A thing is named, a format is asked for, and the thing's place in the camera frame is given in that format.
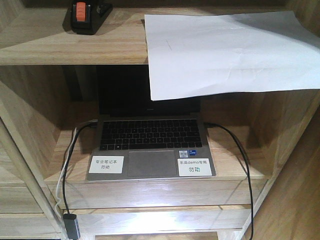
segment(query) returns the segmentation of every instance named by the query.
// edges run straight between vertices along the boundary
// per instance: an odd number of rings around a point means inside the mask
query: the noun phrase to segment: black stapler
[[[73,0],[71,28],[77,34],[94,35],[112,9],[112,4],[105,0]]]

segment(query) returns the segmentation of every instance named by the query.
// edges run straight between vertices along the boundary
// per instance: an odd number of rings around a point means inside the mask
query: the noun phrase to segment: keyboard deck
[[[104,121],[100,150],[202,147],[196,119]]]

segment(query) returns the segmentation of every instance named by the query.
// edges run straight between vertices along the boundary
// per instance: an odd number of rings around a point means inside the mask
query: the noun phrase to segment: white label
[[[178,159],[179,176],[212,176],[208,158]]]
[[[124,156],[93,156],[89,173],[121,174],[123,166]]]
[[[188,157],[188,151],[187,150],[180,150],[179,151],[180,158],[187,158]]]

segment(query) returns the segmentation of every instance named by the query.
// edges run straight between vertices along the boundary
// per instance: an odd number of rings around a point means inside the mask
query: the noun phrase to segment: laptop lid
[[[200,112],[199,97],[152,101],[148,65],[98,65],[96,74],[101,115],[178,116]]]

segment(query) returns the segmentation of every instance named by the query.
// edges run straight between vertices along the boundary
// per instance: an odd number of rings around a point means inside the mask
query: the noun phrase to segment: white paper
[[[208,158],[178,158],[179,176],[212,176]]]
[[[93,156],[89,173],[121,174],[124,166],[123,156]]]
[[[292,11],[144,18],[154,101],[320,89],[320,38]]]

